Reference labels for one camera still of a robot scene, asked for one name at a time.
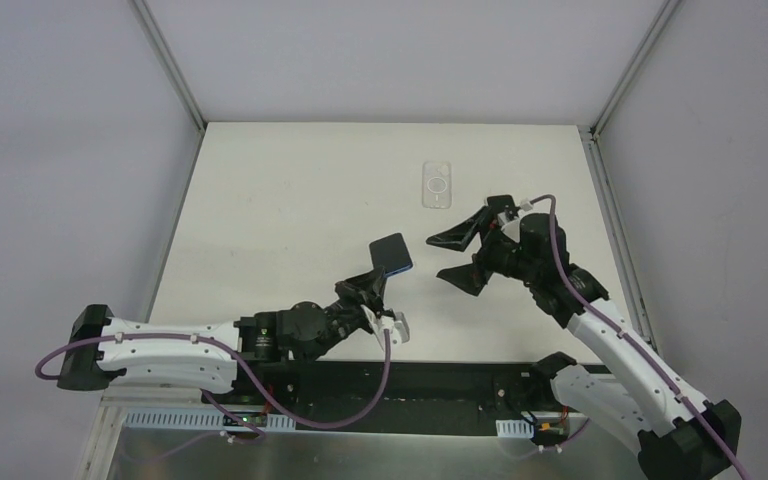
silver metal surface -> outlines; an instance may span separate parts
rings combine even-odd
[[[580,419],[572,419],[580,424]],[[125,429],[120,448],[137,460],[174,448],[197,432]],[[277,433],[254,446],[209,437],[159,462],[114,460],[113,479],[642,480],[637,460],[596,425],[558,454],[530,441],[493,437]]]
[[[201,113],[201,109],[198,103],[196,103],[196,99],[187,85],[187,81],[184,79],[184,75],[181,73],[175,57],[172,56],[172,51],[169,49],[166,39],[163,38],[163,32],[160,31],[160,27],[157,25],[151,9],[145,0],[129,0],[128,3],[131,4],[134,15],[140,22],[140,26],[143,28],[152,50],[154,50],[157,59],[166,72],[169,83],[172,84],[172,88],[175,89],[175,93],[178,94],[199,133],[204,134],[204,130],[207,128],[207,120],[204,119],[204,115]]]
[[[637,272],[628,249],[628,239],[625,236],[619,205],[614,196],[614,190],[611,187],[605,164],[602,161],[599,144],[586,129],[579,127],[579,131],[581,133],[581,144],[587,157],[587,164],[590,167],[590,176],[593,178],[593,184],[596,187],[596,197],[599,199],[602,217],[608,228],[608,241],[611,244],[614,259],[617,262],[617,272],[619,272],[620,283],[622,284],[623,293],[625,293],[631,323],[637,333],[657,352],[658,347],[653,337],[649,315],[643,302],[643,294],[640,290]]]
[[[602,108],[602,112],[599,114],[599,118],[593,126],[593,134],[597,139],[599,138],[599,135],[602,134],[602,131],[605,130],[605,125],[610,121],[611,116],[617,109],[617,105],[619,105],[626,92],[628,92],[631,83],[637,76],[637,72],[640,71],[640,67],[646,62],[649,54],[652,53],[652,50],[661,38],[661,34],[664,33],[664,30],[667,28],[667,25],[683,1],[684,0],[664,0],[663,5],[661,5],[661,8],[655,15],[655,19],[652,20],[652,23],[649,25],[649,30],[646,31],[646,35],[643,37],[643,40],[640,42],[634,55],[632,55],[631,61],[629,61],[625,70],[623,70],[619,82],[617,82],[617,85],[608,97],[608,102]]]

metal frame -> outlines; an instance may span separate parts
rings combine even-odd
[[[78,471],[75,472],[76,479],[107,479],[125,421],[125,410],[123,407],[99,407]]]
[[[584,154],[587,157],[587,165],[590,167],[590,176],[596,187],[596,197],[599,199],[602,218],[608,227],[608,241],[617,263],[620,284],[625,294],[631,323],[637,333],[657,352],[658,348],[652,334],[652,325],[646,312],[640,282],[637,279],[637,272],[628,248],[628,239],[625,236],[619,205],[608,172],[605,169],[605,162],[602,160],[599,144],[593,139],[588,128],[579,127],[579,131]]]
[[[649,58],[649,55],[652,54],[655,45],[657,45],[658,40],[661,39],[661,35],[666,30],[670,20],[673,19],[673,16],[683,2],[684,0],[665,0],[661,5],[661,8],[649,25],[649,29],[643,36],[643,40],[640,42],[640,45],[638,45],[634,55],[631,56],[631,60],[628,62],[628,65],[626,65],[622,75],[620,75],[620,79],[614,87],[614,90],[611,92],[611,95],[608,97],[608,101],[602,108],[602,112],[599,113],[599,118],[593,125],[591,132],[596,140],[602,135],[605,126],[611,120],[617,106],[619,106],[620,102],[625,97],[625,94],[628,93],[634,79],[640,72],[641,67],[646,63],[646,59]]]
[[[201,108],[199,108],[193,92],[187,85],[184,74],[181,73],[178,62],[175,61],[175,57],[169,49],[169,44],[166,43],[163,32],[160,31],[157,20],[155,20],[154,15],[151,13],[151,8],[149,8],[146,0],[129,0],[128,3],[133,9],[137,21],[140,22],[140,26],[146,34],[146,40],[151,45],[157,60],[166,72],[169,83],[175,89],[175,93],[178,94],[178,98],[181,99],[181,103],[187,109],[187,113],[190,115],[190,119],[192,119],[196,129],[204,135],[204,130],[207,128],[207,120],[205,120],[204,115],[201,113]]]

cable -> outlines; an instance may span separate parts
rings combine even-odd
[[[584,297],[582,297],[578,291],[576,291],[575,287],[572,285],[572,283],[569,281],[569,278],[567,278],[566,273],[564,272],[564,266],[563,262],[561,261],[561,254],[558,251],[558,234],[556,232],[557,229],[557,217],[555,215],[555,206],[557,203],[557,199],[554,195],[547,194],[547,195],[541,195],[533,200],[531,200],[532,204],[542,202],[543,200],[549,200],[549,237],[552,243],[552,256],[555,259],[555,267],[558,269],[558,273],[560,273],[561,280],[564,282],[564,286],[569,290],[570,294],[579,302],[581,305],[590,313],[595,315],[597,318],[605,322],[606,325],[611,327],[612,330],[616,333],[622,332],[622,338],[627,341],[634,350],[637,351],[637,353],[640,354],[641,357],[643,357],[644,360],[646,360],[646,363],[649,364],[650,367],[652,367],[653,370],[655,370],[655,373],[658,374],[659,377],[661,377],[661,380],[664,381],[664,383],[667,384],[669,389],[676,395],[677,399],[681,400],[681,403],[687,407],[687,410],[693,415],[694,418],[696,418],[699,423],[702,425],[702,428],[705,429],[706,432],[708,432],[708,435],[714,440],[714,442],[717,444],[717,446],[722,450],[722,452],[725,454],[726,458],[729,459],[731,464],[734,466],[734,469],[737,470],[737,473],[740,475],[740,478],[743,480],[751,480],[752,477],[749,475],[749,472],[746,470],[746,468],[743,466],[742,463],[737,459],[737,456],[734,454],[734,452],[731,451],[731,448],[726,444],[725,440],[720,437],[719,434],[714,430],[714,427],[711,426],[710,423],[708,423],[707,420],[705,420],[705,417],[702,416],[702,414],[699,412],[699,410],[693,405],[693,403],[681,393],[681,389],[679,388],[678,384],[673,381],[673,379],[667,374],[667,372],[664,371],[663,368],[661,368],[660,365],[658,365],[658,362],[655,361],[655,359],[649,354],[649,352],[646,351],[646,349],[640,345],[634,338],[632,338],[628,333],[624,332],[622,327],[620,327],[616,322],[611,320],[610,317],[605,315],[604,313],[600,312],[599,309],[594,307],[590,304]]]
[[[558,419],[558,425],[563,425],[567,418],[569,418],[569,408],[564,405],[564,408],[561,410],[561,418]]]
[[[268,388],[268,390],[269,390],[269,393],[270,393],[270,395],[275,393],[275,392],[272,390],[272,385],[269,385],[269,388]],[[269,412],[271,412],[271,411],[272,411],[272,404],[271,404],[271,403],[269,403],[269,402],[264,402],[264,405],[263,405],[263,410],[261,410],[261,411],[260,411],[260,414],[261,414],[261,415],[266,415],[267,413],[269,413]]]
[[[531,410],[525,410],[525,413],[528,414],[528,417],[526,417],[525,415],[522,414],[522,412],[520,412],[520,416],[522,417],[522,421],[524,421],[525,423],[531,425],[534,428],[537,428],[537,425],[540,423],[540,421],[537,420],[537,416],[535,416],[534,413],[531,412]]]
[[[187,335],[183,333],[126,333],[121,335],[122,340],[182,340],[186,342],[192,342],[193,336]],[[70,350],[74,350],[76,348],[85,347],[87,345],[95,345],[98,343],[103,342],[112,342],[115,341],[116,337],[113,335],[104,335],[100,337],[93,337],[93,338],[87,338],[84,340],[78,340],[75,342],[72,342],[70,344],[64,345],[53,352],[49,353],[45,357],[42,358],[42,360],[37,363],[36,367],[34,368],[34,374],[42,379],[42,380],[57,380],[60,377],[58,375],[48,375],[46,373],[43,373],[42,369],[45,367],[45,365],[50,362],[54,357],[68,352]],[[384,372],[381,375],[381,383],[378,386],[378,391],[375,392],[375,396],[370,400],[370,402],[358,413],[352,415],[349,418],[339,420],[336,422],[316,422],[313,420],[308,420],[306,418],[302,418],[295,413],[288,410],[286,407],[278,403],[277,400],[275,400],[275,397],[273,397],[267,389],[263,386],[262,383],[260,383],[260,380],[257,379],[257,376],[252,371],[251,367],[246,363],[245,360],[240,356],[239,353],[237,353],[236,350],[229,347],[228,345],[225,345],[224,343],[214,340],[212,338],[202,337],[202,336],[195,336],[195,340],[199,343],[205,343],[208,345],[213,345],[214,347],[219,348],[223,352],[227,353],[231,356],[234,360],[236,360],[237,364],[240,366],[240,368],[243,369],[244,372],[246,372],[246,375],[248,375],[249,379],[251,379],[252,384],[254,384],[255,388],[260,392],[261,395],[266,399],[267,402],[269,402],[275,409],[277,409],[279,412],[283,413],[287,417],[292,418],[296,421],[296,423],[300,423],[302,425],[306,425],[311,428],[316,428],[319,430],[334,430],[337,428],[342,428],[348,425],[351,425],[352,423],[357,422],[358,420],[365,417],[369,412],[372,411],[373,408],[375,408],[375,405],[378,404],[378,401],[381,400],[381,396],[384,394],[384,389],[387,387],[387,380],[390,378],[390,355],[391,355],[391,347],[390,347],[390,331],[384,330]],[[205,395],[205,398],[208,399],[210,402],[213,398],[212,396],[208,397]],[[211,402],[215,407],[218,408],[218,403]],[[237,423],[243,424],[244,422],[241,422],[241,420],[234,416],[231,417],[232,419],[235,419]]]
[[[219,402],[217,402],[216,399],[213,398],[213,394],[211,394],[207,390],[202,390],[201,393],[202,395],[204,395],[204,398],[206,398],[207,401],[210,402],[211,405],[213,405],[213,408],[219,410],[220,413],[224,414],[226,417],[230,418],[231,420],[237,422],[237,425],[246,427],[252,432],[257,434],[257,437],[255,438],[238,438],[237,436],[229,437],[232,439],[233,442],[239,443],[241,445],[253,445],[256,443],[261,443],[264,440],[266,440],[266,432],[254,426],[254,424],[244,421],[242,418],[238,417],[236,414],[229,411],[227,408],[223,407],[222,405],[219,405]]]
[[[219,436],[219,431],[204,432],[204,433],[201,433],[199,435],[196,435],[195,437],[187,440],[186,442],[184,442],[184,443],[182,443],[180,445],[177,445],[177,446],[175,446],[173,448],[170,448],[169,450],[167,450],[167,451],[165,451],[165,452],[163,452],[163,453],[161,453],[159,455],[155,455],[155,456],[149,457],[149,458],[134,458],[134,457],[128,455],[127,453],[125,453],[125,449],[124,448],[120,449],[118,454],[119,454],[120,457],[122,457],[123,459],[125,459],[125,460],[127,460],[127,461],[129,461],[131,463],[136,463],[138,465],[147,465],[149,463],[159,462],[161,460],[169,458],[172,455],[175,455],[176,453],[180,452],[181,450],[184,450],[184,449],[187,449],[189,447],[192,447],[193,445],[201,442],[205,438],[218,437],[218,436]]]
[[[589,419],[589,418],[585,418],[585,419],[584,419],[584,422],[581,424],[581,426],[580,426],[580,427],[578,427],[578,430],[576,430],[576,431],[575,431],[575,433],[573,433],[572,435],[570,435],[570,436],[569,436],[569,438],[567,438],[567,439],[566,439],[566,440],[564,440],[563,442],[561,442],[561,443],[559,443],[559,444],[557,444],[557,445],[555,445],[555,446],[554,446],[554,447],[555,447],[555,449],[556,449],[556,451],[557,451],[558,453],[561,453],[561,450],[563,450],[563,448],[564,448],[564,447],[566,447],[567,445],[569,445],[569,444],[570,444],[570,442],[572,442],[573,440],[575,440],[576,438],[578,438],[579,436],[581,436],[581,434],[582,434],[582,433],[584,433],[584,429],[586,429],[588,425],[590,425],[590,419]],[[502,453],[504,453],[506,457],[510,458],[511,460],[517,460],[517,461],[523,461],[523,460],[526,460],[526,459],[528,459],[528,458],[531,458],[532,456],[534,456],[534,455],[536,455],[536,454],[538,454],[538,453],[543,453],[543,452],[545,452],[545,451],[546,451],[546,449],[545,449],[545,448],[544,448],[543,450],[541,450],[541,449],[538,447],[538,448],[536,448],[536,449],[534,449],[534,450],[532,450],[532,451],[530,451],[530,452],[528,452],[528,453],[526,453],[525,455],[522,455],[522,456],[520,456],[520,457],[511,457],[510,455],[508,455],[508,454],[507,454],[507,452],[505,452],[505,451],[504,451],[504,449],[502,449]]]

metal plate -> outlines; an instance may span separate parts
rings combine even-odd
[[[125,429],[120,445],[147,458],[196,432]],[[229,446],[208,438],[161,462],[115,460],[112,479],[391,480],[643,479],[634,456],[595,425],[558,454],[536,454],[528,440],[492,437],[276,433],[263,445]]]

white arm segment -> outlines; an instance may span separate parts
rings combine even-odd
[[[155,326],[121,318],[111,318],[102,335],[133,333],[183,333],[213,338],[238,350],[240,334],[233,322],[214,325]],[[98,346],[104,358],[98,366],[105,371],[126,369],[125,375],[116,377],[111,385],[172,384],[181,387],[203,388],[214,393],[231,390],[237,379],[237,362],[217,347],[205,343],[182,340],[124,340],[105,342]]]
[[[693,405],[704,411],[706,409],[703,402],[706,399],[698,390],[691,387],[681,379],[652,349],[643,339],[631,328],[631,324],[620,315],[614,302],[610,300],[596,300],[591,304],[593,307],[613,319],[620,327],[627,328],[626,332],[640,345],[645,348],[655,359],[655,362],[678,384],[681,392],[693,403]],[[693,419],[693,414],[687,408],[676,400],[675,395],[669,389],[667,384],[655,373],[655,370],[643,359],[640,354],[625,339],[619,338],[616,332],[593,314],[586,312],[583,315],[573,315],[567,329],[579,340],[584,342],[605,366],[611,371],[614,377],[625,387],[631,398],[637,403],[642,418],[648,420],[652,431],[658,436],[663,436],[671,432],[675,425],[673,420],[682,418],[684,420]],[[559,397],[561,403],[567,404]],[[583,396],[579,399],[582,405],[567,404],[581,413],[591,416],[594,421],[598,421],[598,412],[604,412],[604,401],[600,397],[590,399]],[[612,415],[625,415],[619,409],[610,412]]]
[[[562,405],[572,407],[619,439],[637,455],[637,432],[651,430],[649,420],[619,382],[595,378],[581,365],[564,368],[552,380],[552,393]]]

